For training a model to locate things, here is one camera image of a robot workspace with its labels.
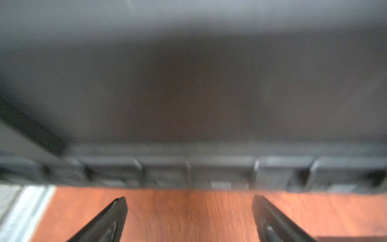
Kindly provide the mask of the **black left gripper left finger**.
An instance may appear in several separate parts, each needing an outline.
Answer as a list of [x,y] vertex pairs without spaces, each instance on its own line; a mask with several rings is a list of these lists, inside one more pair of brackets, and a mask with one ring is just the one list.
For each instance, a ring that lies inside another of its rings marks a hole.
[[128,213],[125,197],[113,200],[72,236],[70,242],[119,242]]

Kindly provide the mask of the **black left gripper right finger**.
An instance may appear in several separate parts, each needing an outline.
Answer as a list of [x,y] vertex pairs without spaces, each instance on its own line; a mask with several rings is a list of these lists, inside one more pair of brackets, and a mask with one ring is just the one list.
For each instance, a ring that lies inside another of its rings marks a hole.
[[315,241],[264,196],[254,195],[252,213],[261,242]]

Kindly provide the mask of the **black plastic toolbox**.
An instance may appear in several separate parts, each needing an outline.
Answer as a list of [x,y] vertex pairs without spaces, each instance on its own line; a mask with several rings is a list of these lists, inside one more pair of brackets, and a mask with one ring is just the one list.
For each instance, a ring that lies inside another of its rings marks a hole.
[[387,33],[1,47],[1,180],[387,191]]

